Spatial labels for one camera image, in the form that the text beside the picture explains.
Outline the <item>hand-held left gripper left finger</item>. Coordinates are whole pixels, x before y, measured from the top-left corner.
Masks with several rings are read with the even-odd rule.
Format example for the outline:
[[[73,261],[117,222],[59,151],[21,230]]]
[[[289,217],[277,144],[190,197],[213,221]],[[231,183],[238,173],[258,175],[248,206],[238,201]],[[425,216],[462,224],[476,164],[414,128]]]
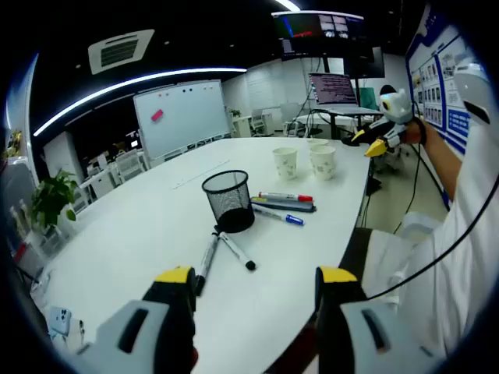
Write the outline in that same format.
[[[192,267],[168,270],[105,320],[76,354],[77,373],[190,373],[196,364]]]

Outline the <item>person's right hand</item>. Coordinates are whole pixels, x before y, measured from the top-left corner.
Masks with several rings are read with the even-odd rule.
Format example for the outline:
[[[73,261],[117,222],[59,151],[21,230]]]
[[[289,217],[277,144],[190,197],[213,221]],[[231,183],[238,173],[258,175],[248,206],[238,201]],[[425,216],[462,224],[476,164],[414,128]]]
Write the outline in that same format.
[[[427,135],[424,122],[418,117],[414,117],[411,121],[407,122],[401,140],[406,144],[425,146]]]

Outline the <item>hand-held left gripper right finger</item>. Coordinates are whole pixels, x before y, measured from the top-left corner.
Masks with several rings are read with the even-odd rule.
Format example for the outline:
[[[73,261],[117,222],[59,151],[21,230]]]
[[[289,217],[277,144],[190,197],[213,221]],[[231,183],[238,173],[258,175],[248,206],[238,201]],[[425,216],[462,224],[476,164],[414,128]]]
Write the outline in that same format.
[[[431,373],[439,359],[347,270],[319,266],[315,312],[319,373]]]

